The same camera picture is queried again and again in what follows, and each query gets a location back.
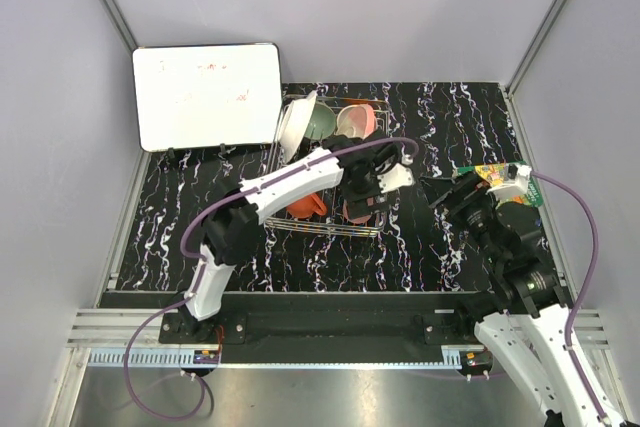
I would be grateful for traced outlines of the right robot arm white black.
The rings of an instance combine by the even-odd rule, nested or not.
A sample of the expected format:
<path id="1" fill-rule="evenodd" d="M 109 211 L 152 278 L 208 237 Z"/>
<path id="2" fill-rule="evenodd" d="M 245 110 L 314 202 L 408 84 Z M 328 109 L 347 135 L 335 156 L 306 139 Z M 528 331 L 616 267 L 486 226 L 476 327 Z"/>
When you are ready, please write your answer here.
<path id="1" fill-rule="evenodd" d="M 629 426 L 575 332 L 582 301 L 565 294 L 540 247 L 535 207 L 517 200 L 539 177 L 526 164 L 508 164 L 494 178 L 475 168 L 420 177 L 430 208 L 466 231 L 488 264 L 491 288 L 463 302 L 455 334 L 489 350 L 543 425 Z"/>

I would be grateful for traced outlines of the wire dish rack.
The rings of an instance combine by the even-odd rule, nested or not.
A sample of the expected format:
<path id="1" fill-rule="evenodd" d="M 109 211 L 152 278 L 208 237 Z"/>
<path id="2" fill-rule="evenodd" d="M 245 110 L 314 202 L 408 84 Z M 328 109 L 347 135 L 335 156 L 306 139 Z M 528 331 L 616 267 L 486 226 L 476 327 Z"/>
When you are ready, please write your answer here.
<path id="1" fill-rule="evenodd" d="M 281 130 L 286 124 L 286 111 L 288 105 L 296 99 L 304 98 L 305 94 L 287 94 L 284 96 L 281 113 L 278 119 L 276 135 L 269 150 L 266 166 L 262 169 L 263 175 L 270 174 L 286 165 L 285 152 L 279 143 Z M 376 117 L 376 127 L 387 136 L 391 134 L 392 109 L 384 100 L 317 96 L 317 105 L 325 105 L 335 115 L 350 105 L 368 104 L 373 107 Z M 325 215 L 314 213 L 307 219 L 294 218 L 286 210 L 273 214 L 265 221 L 265 225 L 273 229 L 281 229 L 318 235 L 342 235 L 353 237 L 375 237 L 384 228 L 388 220 L 388 211 L 374 212 L 363 223 L 352 223 L 344 216 L 344 199 L 338 188 L 324 189 L 317 192 L 328 212 Z"/>

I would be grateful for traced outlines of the pink plastic cup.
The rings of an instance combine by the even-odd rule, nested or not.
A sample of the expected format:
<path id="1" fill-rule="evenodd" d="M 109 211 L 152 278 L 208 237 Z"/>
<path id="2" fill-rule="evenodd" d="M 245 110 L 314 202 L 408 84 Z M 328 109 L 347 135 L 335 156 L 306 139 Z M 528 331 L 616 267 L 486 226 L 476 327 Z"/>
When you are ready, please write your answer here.
<path id="1" fill-rule="evenodd" d="M 349 216 L 347 216 L 345 218 L 345 220 L 347 222 L 349 222 L 350 224 L 362 225 L 362 224 L 366 224 L 371 219 L 371 217 L 372 217 L 371 214 L 360 216 L 360 217 L 349 217 Z"/>

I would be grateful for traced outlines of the orange mug white inside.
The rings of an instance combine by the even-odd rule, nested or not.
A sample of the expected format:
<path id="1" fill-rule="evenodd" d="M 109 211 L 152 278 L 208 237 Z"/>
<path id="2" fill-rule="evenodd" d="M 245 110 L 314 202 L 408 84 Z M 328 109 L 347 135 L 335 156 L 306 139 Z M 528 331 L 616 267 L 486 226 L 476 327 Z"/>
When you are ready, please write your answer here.
<path id="1" fill-rule="evenodd" d="M 314 215 L 325 216 L 328 213 L 326 204 L 316 193 L 307 195 L 286 207 L 293 218 L 308 219 Z"/>

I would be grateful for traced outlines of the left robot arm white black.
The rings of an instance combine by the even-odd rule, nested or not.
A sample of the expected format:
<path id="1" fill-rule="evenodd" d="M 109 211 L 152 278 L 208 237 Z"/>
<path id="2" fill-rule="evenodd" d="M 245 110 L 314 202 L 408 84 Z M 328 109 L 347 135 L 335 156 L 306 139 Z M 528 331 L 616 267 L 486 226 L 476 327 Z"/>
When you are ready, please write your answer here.
<path id="1" fill-rule="evenodd" d="M 336 188 L 345 217 L 355 222 L 387 208 L 386 195 L 413 184 L 413 156 L 400 139 L 332 138 L 271 174 L 216 188 L 216 202 L 187 227 L 181 253 L 197 261 L 178 302 L 181 331 L 196 343 L 215 333 L 222 296 L 235 267 L 245 263 L 265 220 L 321 190 Z"/>

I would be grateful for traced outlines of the large white plate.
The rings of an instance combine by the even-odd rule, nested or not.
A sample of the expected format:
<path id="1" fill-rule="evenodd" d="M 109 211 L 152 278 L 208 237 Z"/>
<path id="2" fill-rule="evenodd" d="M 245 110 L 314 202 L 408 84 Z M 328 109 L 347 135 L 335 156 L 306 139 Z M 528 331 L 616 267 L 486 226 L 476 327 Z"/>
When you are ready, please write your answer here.
<path id="1" fill-rule="evenodd" d="M 286 107 L 277 134 L 282 149 L 283 161 L 288 163 L 297 152 L 316 104 L 317 92 L 312 91 L 302 98 L 292 100 Z"/>

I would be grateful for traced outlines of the green ceramic bowl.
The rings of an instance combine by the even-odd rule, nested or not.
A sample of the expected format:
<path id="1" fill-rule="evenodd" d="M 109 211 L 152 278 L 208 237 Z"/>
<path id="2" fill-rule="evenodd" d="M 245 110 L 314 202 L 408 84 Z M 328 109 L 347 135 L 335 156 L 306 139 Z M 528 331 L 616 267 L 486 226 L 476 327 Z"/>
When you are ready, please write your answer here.
<path id="1" fill-rule="evenodd" d="M 330 137 L 336 129 L 334 111 L 322 102 L 317 102 L 304 133 L 309 140 L 323 140 Z"/>

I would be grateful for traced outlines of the pink cream floral plate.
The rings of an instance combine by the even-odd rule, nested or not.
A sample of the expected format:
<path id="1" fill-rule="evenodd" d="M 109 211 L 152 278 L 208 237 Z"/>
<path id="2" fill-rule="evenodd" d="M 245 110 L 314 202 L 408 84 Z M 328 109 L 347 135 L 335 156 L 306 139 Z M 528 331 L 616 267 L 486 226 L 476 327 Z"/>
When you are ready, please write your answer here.
<path id="1" fill-rule="evenodd" d="M 354 104 L 343 108 L 336 118 L 336 134 L 364 139 L 376 130 L 374 108 L 369 104 Z"/>

